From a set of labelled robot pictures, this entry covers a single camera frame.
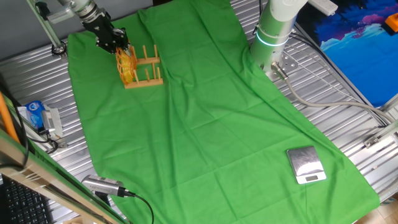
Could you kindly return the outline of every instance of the blue poster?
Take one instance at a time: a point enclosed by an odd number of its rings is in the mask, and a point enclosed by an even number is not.
[[[398,13],[398,1],[333,2],[334,16],[307,5],[297,22],[373,106],[382,106],[398,94],[398,34],[382,28]]]

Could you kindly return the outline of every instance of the black keyboard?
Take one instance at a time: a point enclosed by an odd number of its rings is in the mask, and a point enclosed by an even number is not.
[[[51,224],[47,199],[22,184],[2,177],[0,186],[1,223]]]

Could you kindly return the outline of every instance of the green cloth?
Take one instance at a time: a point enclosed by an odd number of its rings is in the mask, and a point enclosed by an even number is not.
[[[97,173],[148,200],[155,223],[353,223],[379,205],[254,63],[229,1],[175,0],[114,25],[139,57],[157,44],[164,84],[125,90],[89,32],[69,36],[69,73]],[[297,183],[286,150],[304,146],[327,180]],[[130,221],[150,223],[140,200],[113,199]]]

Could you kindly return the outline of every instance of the cable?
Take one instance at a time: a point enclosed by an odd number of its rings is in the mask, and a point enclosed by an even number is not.
[[[39,141],[39,140],[36,140],[36,139],[32,139],[32,138],[30,138],[30,137],[28,137],[31,141],[33,141],[33,142],[37,142],[37,143],[48,143],[48,142],[50,142],[50,138],[47,138],[47,140],[46,141]]]
[[[8,90],[7,90],[7,88],[5,87],[5,86],[3,86],[2,85],[2,83],[0,83],[0,88],[1,88],[1,90],[2,91],[5,91],[8,95],[11,95],[9,92],[8,92]],[[4,97],[2,96],[2,93],[0,93],[0,97],[1,97],[1,99],[0,99],[0,101],[2,100],[3,102],[0,102],[1,103],[1,105],[0,105],[0,107],[2,108],[2,115],[3,115],[3,106],[5,105],[5,107],[6,107],[6,109],[8,109],[7,108],[7,105],[5,104],[5,101],[4,101]],[[23,120],[22,120],[22,117],[21,117],[21,114],[19,114],[19,111],[18,111],[18,106],[19,106],[19,103],[14,99],[14,98],[9,98],[10,100],[11,100],[11,102],[12,102],[12,105],[14,106],[14,109],[15,109],[15,112],[16,112],[16,114],[17,114],[17,117],[18,117],[18,120],[19,120],[19,124],[20,124],[20,126],[21,126],[21,130],[22,130],[22,134],[20,134],[20,136],[19,136],[19,138],[18,138],[18,140],[17,140],[17,142],[18,143],[24,143],[24,146],[25,146],[25,158],[24,158],[24,160],[23,160],[23,162],[22,162],[22,168],[24,169],[25,168],[25,166],[26,166],[26,164],[27,164],[27,160],[28,160],[28,158],[29,158],[29,142],[28,142],[28,140],[27,140],[27,136],[26,136],[26,130],[25,130],[25,126],[24,126],[24,122],[23,122]],[[3,164],[4,166],[11,166],[11,167],[14,167],[15,165],[13,165],[13,164]]]
[[[152,207],[149,205],[149,203],[147,202],[147,200],[143,199],[142,197],[140,197],[140,196],[138,196],[138,195],[135,195],[134,197],[136,197],[136,198],[138,198],[138,199],[141,199],[143,202],[145,202],[145,203],[148,205],[149,210],[150,210],[150,214],[152,215],[152,224],[154,224],[154,222],[155,222],[154,211],[152,210]]]
[[[1,164],[0,169],[4,169],[4,168],[17,168],[20,170],[24,170],[24,167],[22,167],[21,165],[17,165],[17,164]]]
[[[380,116],[385,117],[386,119],[388,119],[391,123],[393,123],[395,120],[392,119],[389,115],[387,115],[385,112],[382,112],[381,110],[378,110],[372,106],[369,105],[365,105],[363,103],[357,103],[357,102],[335,102],[335,103],[311,103],[308,101],[305,101],[303,98],[301,98],[296,91],[293,89],[292,84],[290,83],[289,79],[285,80],[286,85],[288,86],[288,88],[290,89],[290,91],[292,92],[292,94],[299,100],[299,102],[308,105],[308,106],[313,106],[313,107],[329,107],[329,106],[341,106],[341,105],[348,105],[348,106],[359,106],[368,110],[371,110],[375,113],[377,113]]]
[[[339,72],[339,70],[334,66],[334,64],[330,62],[330,60],[328,59],[328,57],[326,56],[326,54],[325,54],[322,50],[320,50],[320,49],[318,48],[318,46],[316,46],[315,44],[313,44],[309,38],[307,38],[307,37],[305,37],[305,36],[303,36],[303,35],[297,34],[297,33],[292,33],[290,37],[293,38],[293,39],[299,40],[299,41],[303,42],[304,44],[309,45],[313,50],[317,51],[317,52],[326,60],[326,62],[328,62],[328,64],[329,64],[330,66],[333,67],[333,69],[337,72],[337,74],[338,74],[339,76],[343,77],[343,75],[342,75],[342,74]],[[309,55],[308,53],[306,53],[306,52],[304,52],[304,51],[302,51],[302,50],[300,50],[300,49],[296,49],[296,50],[299,50],[299,51],[301,51],[301,52],[303,52],[303,53],[305,53],[305,54],[307,54],[308,56],[311,57],[311,55]],[[295,60],[301,67],[303,67],[303,68],[306,69],[307,71],[311,72],[309,69],[307,69],[307,68],[305,68],[304,66],[302,66],[301,63],[299,63],[299,62],[298,62],[296,59],[294,59],[292,56],[290,56],[290,57],[291,57],[293,60]],[[377,113],[377,112],[374,112],[374,113],[375,113],[375,116],[379,117],[379,113]]]
[[[17,113],[17,117],[18,117],[18,120],[19,120],[19,124],[21,125],[21,129],[22,129],[22,137],[21,137],[21,138],[23,138],[23,141],[22,141],[22,142],[24,143],[24,146],[25,146],[25,158],[24,158],[24,161],[23,161],[23,163],[22,163],[22,166],[25,168],[25,167],[26,167],[26,164],[27,164],[27,160],[28,160],[28,158],[29,158],[29,141],[27,140],[27,136],[26,136],[26,130],[25,130],[25,125],[24,125],[24,120],[22,119],[22,116],[21,116],[21,114],[19,113],[16,104],[15,104],[14,102],[12,102],[12,104],[14,105],[15,112]]]
[[[261,14],[262,14],[262,0],[259,0],[259,21],[260,21]],[[256,26],[254,27],[252,35],[256,34],[258,25],[259,25],[259,22],[257,22]]]
[[[261,16],[261,13],[262,13],[262,0],[259,0],[259,6],[260,6],[260,16]]]
[[[50,152],[47,153],[48,155],[55,152],[58,149],[58,142],[56,142],[52,139],[50,139],[50,142],[52,142],[54,144],[54,148]]]
[[[136,195],[135,193],[132,193],[132,192],[130,192],[130,191],[125,191],[124,194],[125,194],[126,196],[136,197],[136,198],[138,198],[138,199],[141,199],[143,202],[145,202],[145,204],[147,204],[148,207],[149,207],[150,214],[152,215],[152,224],[154,224],[154,222],[155,222],[154,211],[153,211],[152,207],[149,205],[149,203],[147,202],[147,200],[143,199],[142,197],[140,197],[140,196],[138,196],[138,195]]]
[[[36,140],[36,139],[32,139],[32,138],[29,138],[31,141],[33,141],[33,142],[37,142],[37,143],[49,143],[49,142],[51,142],[53,145],[54,145],[54,147],[53,147],[53,149],[51,150],[51,151],[49,151],[47,154],[51,154],[51,153],[53,153],[53,152],[55,152],[57,149],[58,149],[58,142],[57,141],[54,141],[53,139],[51,139],[51,137],[49,136],[49,135],[47,135],[47,140],[46,141],[39,141],[39,140]]]
[[[335,86],[333,86],[332,84],[330,84],[329,82],[327,82],[327,81],[324,80],[323,78],[319,77],[319,76],[318,76],[317,74],[315,74],[313,71],[311,71],[311,70],[307,69],[306,67],[304,67],[304,66],[302,65],[302,63],[300,63],[298,60],[296,60],[295,58],[293,58],[293,56],[291,56],[291,55],[290,55],[289,53],[287,53],[286,51],[284,51],[284,53],[287,54],[291,59],[293,59],[299,66],[301,66],[302,68],[306,69],[308,72],[310,72],[312,75],[314,75],[314,76],[317,77],[318,79],[324,81],[326,84],[328,84],[329,86],[331,86],[332,88],[334,88],[334,89],[335,89],[336,91],[338,91],[339,93],[341,93],[341,94],[343,94],[343,95],[345,95],[345,96],[351,98],[352,100],[355,100],[355,101],[359,102],[359,100],[357,100],[356,98],[353,98],[352,96],[350,96],[350,95],[348,95],[348,94],[342,92],[341,90],[337,89]]]

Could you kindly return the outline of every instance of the metal table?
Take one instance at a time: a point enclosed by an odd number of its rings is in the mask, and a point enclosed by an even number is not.
[[[258,1],[232,0],[231,5],[248,41],[253,40],[255,36],[252,31],[259,18]],[[288,58],[285,67],[290,80],[304,99],[320,103],[364,99],[346,77],[327,66],[321,56],[306,44],[290,39],[285,48],[285,57]],[[59,109],[68,148],[52,154],[52,158],[78,180],[88,174],[96,174],[77,113],[68,74],[68,58],[53,56],[51,46],[46,46],[0,62],[0,72],[21,104],[40,100]],[[298,110],[351,159],[379,194],[381,201],[398,191],[398,141],[388,137],[369,149],[363,144],[380,130],[380,124],[373,114],[351,106],[307,107],[297,102],[282,80],[275,76],[270,76],[270,79]],[[398,119],[397,102],[395,100],[386,106],[395,119]],[[121,213],[113,201],[110,202]],[[50,202],[50,208],[57,223],[77,216],[54,201]]]

